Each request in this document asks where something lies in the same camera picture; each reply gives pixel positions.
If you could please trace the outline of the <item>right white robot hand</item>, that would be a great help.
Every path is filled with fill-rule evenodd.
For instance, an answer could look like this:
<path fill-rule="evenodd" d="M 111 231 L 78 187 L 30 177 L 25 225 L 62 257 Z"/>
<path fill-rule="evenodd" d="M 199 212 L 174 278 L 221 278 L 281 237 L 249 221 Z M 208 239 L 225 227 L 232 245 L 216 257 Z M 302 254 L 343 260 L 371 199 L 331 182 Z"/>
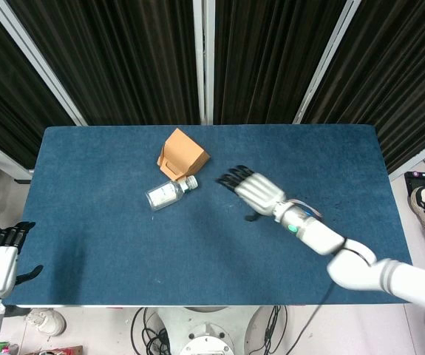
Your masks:
<path fill-rule="evenodd" d="M 230 168 L 228 173 L 215 181 L 236 194 L 254 210 L 253 214 L 245 216 L 248 222 L 254 222 L 261 216 L 273 216 L 276 206 L 287 199 L 285 192 L 278 186 L 244 165 Z"/>

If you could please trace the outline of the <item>blue felt table mat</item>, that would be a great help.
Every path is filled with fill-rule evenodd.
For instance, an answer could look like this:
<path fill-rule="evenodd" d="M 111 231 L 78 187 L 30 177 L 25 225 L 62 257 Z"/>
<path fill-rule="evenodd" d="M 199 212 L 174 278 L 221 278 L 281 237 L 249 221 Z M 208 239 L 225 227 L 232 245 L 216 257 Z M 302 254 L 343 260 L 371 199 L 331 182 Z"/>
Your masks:
<path fill-rule="evenodd" d="M 153 211 L 171 126 L 44 132 L 23 220 L 34 222 L 14 305 L 304 305 L 330 284 L 329 258 L 217 183 L 243 165 L 318 210 L 380 258 L 409 262 L 375 130 L 366 125 L 184 126 L 209 154 L 199 186 Z"/>

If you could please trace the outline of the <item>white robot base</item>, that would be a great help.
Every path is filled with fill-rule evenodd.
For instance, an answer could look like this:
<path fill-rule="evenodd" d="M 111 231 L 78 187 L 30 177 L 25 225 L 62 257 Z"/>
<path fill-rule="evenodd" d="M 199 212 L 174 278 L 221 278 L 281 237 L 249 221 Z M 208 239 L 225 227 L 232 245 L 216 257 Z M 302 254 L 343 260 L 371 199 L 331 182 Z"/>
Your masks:
<path fill-rule="evenodd" d="M 259 306 L 159 307 L 171 355 L 245 355 Z"/>

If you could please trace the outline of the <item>clear plastic bottle white cap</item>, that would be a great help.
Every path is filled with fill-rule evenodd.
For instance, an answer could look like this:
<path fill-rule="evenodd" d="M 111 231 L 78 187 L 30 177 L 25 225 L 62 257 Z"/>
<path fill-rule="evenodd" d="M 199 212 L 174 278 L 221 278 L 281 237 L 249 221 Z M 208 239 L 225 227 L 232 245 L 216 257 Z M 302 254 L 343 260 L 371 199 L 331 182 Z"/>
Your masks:
<path fill-rule="evenodd" d="M 179 201 L 186 192 L 198 187 L 195 176 L 190 175 L 179 180 L 170 180 L 147 191 L 146 197 L 153 211 L 163 209 Z"/>

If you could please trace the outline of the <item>orange cardboard box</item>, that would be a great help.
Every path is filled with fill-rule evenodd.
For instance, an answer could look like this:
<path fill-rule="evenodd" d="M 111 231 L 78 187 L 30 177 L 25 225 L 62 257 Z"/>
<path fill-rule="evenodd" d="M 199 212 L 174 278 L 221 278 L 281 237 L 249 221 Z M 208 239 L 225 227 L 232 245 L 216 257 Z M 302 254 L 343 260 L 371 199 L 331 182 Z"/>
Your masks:
<path fill-rule="evenodd" d="M 186 133 L 176 128 L 162 146 L 157 165 L 170 180 L 198 173 L 210 155 Z"/>

